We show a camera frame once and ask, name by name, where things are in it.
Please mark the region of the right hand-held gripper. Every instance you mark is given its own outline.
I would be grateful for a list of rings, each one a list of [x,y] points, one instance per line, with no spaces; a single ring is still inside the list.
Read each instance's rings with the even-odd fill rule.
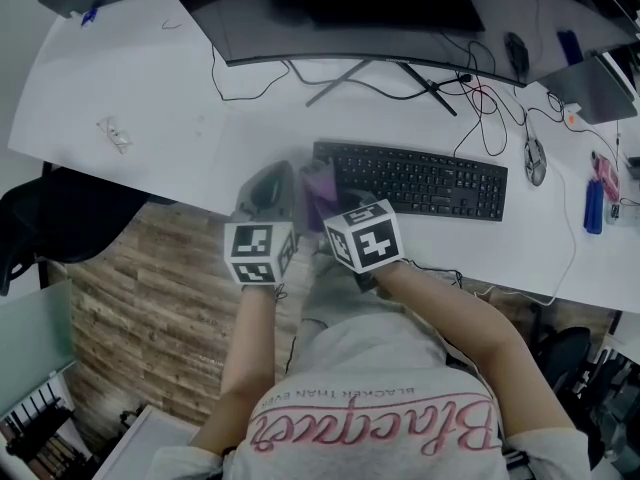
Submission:
[[[324,220],[336,260],[357,274],[405,256],[396,214],[386,199],[360,189],[341,191],[343,214]]]

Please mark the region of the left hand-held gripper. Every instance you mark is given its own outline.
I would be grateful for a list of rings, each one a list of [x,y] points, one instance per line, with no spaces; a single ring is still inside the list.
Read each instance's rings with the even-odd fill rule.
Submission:
[[[235,212],[224,225],[224,261],[238,285],[284,281],[297,252],[294,206],[294,172],[288,161],[261,169],[241,187]]]

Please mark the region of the purple cloth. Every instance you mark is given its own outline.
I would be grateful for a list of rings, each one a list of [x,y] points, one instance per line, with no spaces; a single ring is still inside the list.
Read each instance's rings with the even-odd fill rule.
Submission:
[[[311,233],[324,231],[324,220],[340,213],[335,169],[331,162],[314,159],[300,170],[307,227]]]

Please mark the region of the black keyboard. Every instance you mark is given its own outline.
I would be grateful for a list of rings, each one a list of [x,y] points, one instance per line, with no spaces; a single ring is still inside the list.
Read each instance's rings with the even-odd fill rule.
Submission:
[[[395,212],[500,222],[508,169],[439,154],[319,140],[313,158],[331,162],[341,191],[360,189],[388,200]]]

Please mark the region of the person's left forearm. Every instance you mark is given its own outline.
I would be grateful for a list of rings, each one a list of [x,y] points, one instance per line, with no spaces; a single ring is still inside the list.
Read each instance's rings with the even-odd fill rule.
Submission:
[[[190,445],[220,456],[245,438],[251,415],[275,384],[276,295],[272,286],[242,291],[211,415]]]

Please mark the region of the person's right forearm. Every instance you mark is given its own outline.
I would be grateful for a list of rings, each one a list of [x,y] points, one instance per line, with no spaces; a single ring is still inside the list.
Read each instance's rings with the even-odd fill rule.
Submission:
[[[500,311],[404,262],[373,275],[475,364],[497,398],[508,437],[574,427],[523,338]]]

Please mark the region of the black monitor stand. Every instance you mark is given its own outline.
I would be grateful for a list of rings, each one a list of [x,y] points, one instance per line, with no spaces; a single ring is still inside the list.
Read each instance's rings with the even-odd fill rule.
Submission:
[[[331,91],[335,90],[338,86],[345,83],[357,83],[362,85],[361,81],[354,80],[351,78],[352,75],[357,74],[361,70],[365,69],[371,64],[370,60],[362,60],[351,67],[349,70],[344,72],[338,78],[329,80],[328,82],[323,82],[324,88],[321,89],[317,94],[315,94],[312,98],[310,98],[305,106],[307,108],[314,105],[321,98],[327,96]],[[461,81],[463,78],[467,79],[467,76],[457,77],[451,80],[447,80],[443,83],[435,83],[428,79],[422,77],[415,69],[410,67],[407,63],[396,63],[396,66],[399,67],[404,73],[406,73],[410,78],[412,78],[416,83],[418,83],[422,87],[422,92],[419,95],[424,93],[429,94],[434,100],[436,100],[440,105],[444,107],[444,109],[451,114],[452,116],[457,116],[458,113],[454,110],[454,108],[440,95],[440,87],[442,85],[446,85],[449,83],[454,83]]]

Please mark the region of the white printed t-shirt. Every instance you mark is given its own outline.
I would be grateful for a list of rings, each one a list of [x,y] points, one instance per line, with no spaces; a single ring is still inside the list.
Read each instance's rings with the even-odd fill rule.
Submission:
[[[591,480],[572,429],[508,437],[475,364],[376,280],[313,255],[291,363],[220,456],[159,450],[145,480]]]

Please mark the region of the grey computer mouse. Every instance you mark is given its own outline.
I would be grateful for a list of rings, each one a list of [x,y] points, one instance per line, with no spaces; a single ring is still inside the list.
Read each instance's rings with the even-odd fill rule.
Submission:
[[[525,141],[524,162],[529,182],[539,187],[546,177],[547,159],[541,142],[534,135],[528,135]]]

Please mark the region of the curved black monitor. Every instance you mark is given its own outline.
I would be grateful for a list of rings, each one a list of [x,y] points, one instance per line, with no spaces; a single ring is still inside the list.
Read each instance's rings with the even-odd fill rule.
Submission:
[[[525,86],[640,40],[617,0],[179,0],[228,65],[302,59],[472,69]]]

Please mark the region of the black office chair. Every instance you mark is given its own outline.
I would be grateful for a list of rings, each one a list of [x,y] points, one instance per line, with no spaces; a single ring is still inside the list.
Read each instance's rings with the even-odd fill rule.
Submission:
[[[59,167],[0,197],[0,296],[42,260],[72,264],[107,248],[146,192]]]
[[[640,394],[640,365],[613,350],[592,356],[586,327],[557,330],[536,314],[529,345],[544,378],[570,410],[603,409],[629,385]]]

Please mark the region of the blue folded pouch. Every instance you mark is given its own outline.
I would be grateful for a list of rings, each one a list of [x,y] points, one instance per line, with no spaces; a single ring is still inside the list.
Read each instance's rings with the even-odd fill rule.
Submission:
[[[600,235],[603,229],[604,184],[590,180],[587,185],[583,227],[592,235]]]

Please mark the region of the pink handheld device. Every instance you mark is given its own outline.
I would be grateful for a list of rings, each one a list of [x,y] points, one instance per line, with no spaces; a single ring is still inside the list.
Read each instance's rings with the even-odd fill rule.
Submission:
[[[605,156],[595,151],[592,152],[591,158],[596,180],[602,183],[607,199],[611,202],[618,202],[620,186],[615,166]]]

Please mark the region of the frosted glass panel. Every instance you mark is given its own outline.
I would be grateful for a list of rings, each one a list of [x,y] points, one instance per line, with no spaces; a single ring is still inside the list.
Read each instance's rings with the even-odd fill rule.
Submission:
[[[0,419],[74,362],[69,280],[0,306]]]

